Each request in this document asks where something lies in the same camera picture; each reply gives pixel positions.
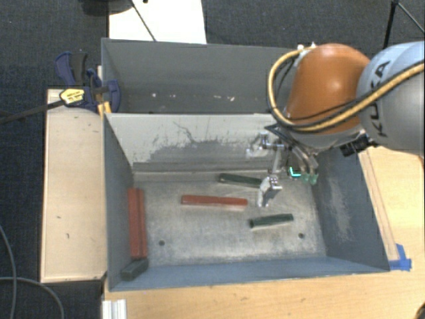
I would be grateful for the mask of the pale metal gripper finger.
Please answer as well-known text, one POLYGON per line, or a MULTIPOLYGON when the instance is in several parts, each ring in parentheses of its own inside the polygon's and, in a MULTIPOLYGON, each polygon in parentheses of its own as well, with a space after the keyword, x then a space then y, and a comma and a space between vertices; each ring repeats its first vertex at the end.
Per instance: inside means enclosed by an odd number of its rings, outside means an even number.
POLYGON ((275 175, 269 175, 268 176, 268 182, 269 182, 269 188, 268 188, 268 191, 267 191, 267 200, 269 201, 269 200, 272 200, 273 198, 275 198, 275 196, 277 196, 277 194, 279 194, 279 192, 281 192, 282 185, 281 185, 278 177, 275 176, 275 175))
POLYGON ((270 178, 265 177, 262 182, 260 183, 260 186, 258 188, 257 193, 257 206, 259 207, 267 207, 268 201, 267 201, 267 193, 269 191, 271 184, 270 184, 270 178))

